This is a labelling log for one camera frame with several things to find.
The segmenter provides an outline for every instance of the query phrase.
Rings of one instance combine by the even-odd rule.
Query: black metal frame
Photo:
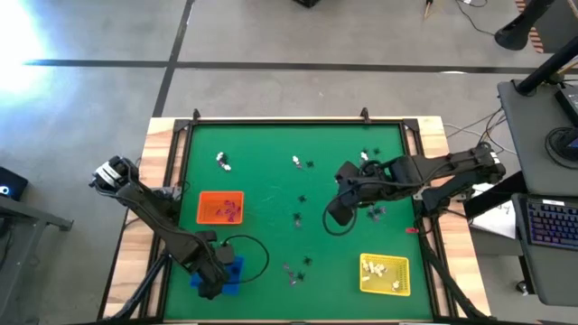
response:
[[[180,134],[182,131],[186,131],[185,139],[184,139],[184,147],[182,153],[182,161],[181,161],[181,170],[179,174],[179,181],[178,183],[183,184],[186,180],[186,174],[189,165],[189,157],[192,148],[192,137],[193,131],[195,126],[198,125],[397,125],[399,129],[399,134],[402,139],[402,147],[405,154],[410,154],[409,152],[409,141],[407,137],[406,131],[411,131],[414,136],[415,141],[415,149],[416,153],[424,154],[424,146],[422,143],[422,138],[420,135],[419,124],[417,119],[378,119],[374,120],[371,119],[368,115],[368,111],[364,108],[361,111],[361,115],[363,118],[349,118],[349,119],[334,119],[334,118],[323,118],[320,117],[319,119],[301,119],[299,117],[296,118],[255,118],[255,119],[201,119],[200,113],[198,110],[195,109],[193,113],[192,119],[177,119],[174,121],[173,130],[172,130],[172,140],[171,146],[169,149],[169,157],[167,160],[167,165],[165,169],[165,175],[163,180],[163,186],[170,186],[172,180],[172,173],[174,162],[176,159],[177,154],[177,146],[179,143]],[[443,239],[442,233],[439,229],[439,223],[437,220],[432,222],[432,227],[434,227],[433,231],[433,240],[436,246],[436,253],[440,257],[443,265],[447,267],[447,259],[445,255],[445,250],[443,247]],[[117,245],[117,251],[115,252],[115,256],[118,254],[118,249],[120,248],[120,240]],[[424,247],[422,246],[422,242],[420,241],[420,248],[422,254],[424,253]],[[151,251],[149,255],[149,261],[147,270],[153,265],[154,261],[158,257],[160,252],[160,238],[154,236],[153,243],[151,245]],[[430,298],[430,308],[432,311],[432,315],[434,317],[441,316],[440,315],[440,306],[437,298],[437,292],[435,290],[435,283],[434,283],[434,273],[432,267],[428,264],[427,261],[423,259],[424,264],[424,275],[426,280],[426,285],[429,293]],[[145,295],[142,303],[141,308],[138,314],[140,320],[156,320],[156,321],[164,321],[164,312],[166,307],[166,295],[168,293],[168,282],[170,279],[172,269],[172,262],[169,261],[167,265],[163,269],[163,276],[161,281],[161,288],[160,288],[160,297],[159,302],[156,308],[155,315],[149,315],[149,303],[150,303],[150,290]],[[111,280],[113,276],[114,266],[111,269],[111,274],[109,275],[107,288],[105,290],[105,295],[103,297],[102,305],[100,308],[100,312],[98,314],[98,318],[101,319],[103,317],[104,306],[106,305],[107,296],[109,292],[109,287],[111,285]],[[445,288],[445,296],[447,300],[447,305],[449,307],[450,317],[458,317],[456,308],[455,308],[455,300],[450,295],[447,288]]]

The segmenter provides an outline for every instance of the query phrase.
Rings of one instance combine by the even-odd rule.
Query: yellow tray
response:
[[[372,274],[363,268],[363,261],[367,264],[383,265],[387,271],[381,277]],[[394,282],[399,281],[399,287],[394,290]],[[405,257],[361,254],[359,256],[359,289],[364,293],[381,293],[398,296],[409,296],[409,260]]]

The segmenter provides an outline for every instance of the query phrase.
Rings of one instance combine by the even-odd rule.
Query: wooden table frame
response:
[[[203,118],[195,116],[195,122],[202,124],[224,123],[277,123],[277,124],[307,124],[307,123],[364,123],[364,117],[221,117]],[[421,153],[426,156],[439,156],[449,152],[442,120],[438,116],[419,117],[371,117],[374,123],[386,121],[399,123],[405,129],[404,147],[411,154]],[[186,170],[181,166],[186,164],[192,137],[190,118],[153,118],[151,119],[142,160],[139,166],[140,180],[149,187],[176,185],[183,180]],[[433,186],[439,186],[446,180],[433,181]],[[453,202],[451,209],[463,212],[462,205]],[[135,219],[132,211],[128,211],[126,222]],[[434,231],[428,235],[432,248],[441,260],[449,267],[452,277],[463,292],[482,312],[489,314],[489,305],[481,281],[477,258],[471,242],[467,221],[453,214],[445,214],[434,224]],[[111,268],[103,302],[98,314],[99,318],[114,315],[122,308],[135,288],[140,284],[147,268],[152,264],[158,252],[160,241],[154,238],[153,231],[143,222],[135,222],[127,227],[119,238],[117,252]],[[426,281],[430,292],[432,312],[441,316],[463,316],[459,306],[453,301],[448,302],[448,291],[435,270],[430,265],[424,265]],[[145,298],[148,309],[139,308],[133,317],[155,317],[164,310],[165,291],[170,266],[166,267],[157,277]]]

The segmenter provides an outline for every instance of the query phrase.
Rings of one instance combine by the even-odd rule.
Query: blue object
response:
[[[578,250],[578,208],[568,202],[527,202],[532,244]]]
[[[235,261],[232,265],[226,265],[225,270],[229,275],[228,281],[230,283],[237,284],[225,284],[223,285],[223,294],[227,295],[238,295],[238,282],[241,279],[241,270],[243,269],[244,258],[241,256],[235,256]],[[202,280],[198,274],[193,274],[191,277],[191,287],[196,288],[199,286]]]

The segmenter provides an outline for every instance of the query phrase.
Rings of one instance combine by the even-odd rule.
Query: green mat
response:
[[[359,211],[354,229],[332,237],[322,226],[322,212],[336,194],[335,172],[347,160],[359,163],[359,153],[386,161],[404,154],[397,125],[199,125],[194,129],[180,225],[199,231],[217,230],[219,239],[247,234],[260,239],[271,260],[266,272],[240,285],[239,295],[221,294],[213,301],[199,298],[191,277],[172,268],[167,320],[429,320],[432,317],[418,238],[405,232],[413,226],[410,199],[383,202],[387,214],[375,222]],[[381,153],[373,154],[379,148]],[[228,155],[232,171],[217,164],[218,152]],[[296,155],[303,168],[292,161]],[[314,167],[305,163],[313,161]],[[238,226],[196,223],[202,190],[242,190],[245,216]],[[305,195],[307,201],[298,197]],[[293,214],[301,213],[296,227]],[[335,231],[341,227],[329,217]],[[256,274],[265,254],[254,242],[231,240],[245,258],[241,278]],[[397,297],[359,290],[359,255],[373,253],[409,258],[411,296]],[[305,256],[312,264],[303,263]],[[305,273],[290,284],[284,270]]]

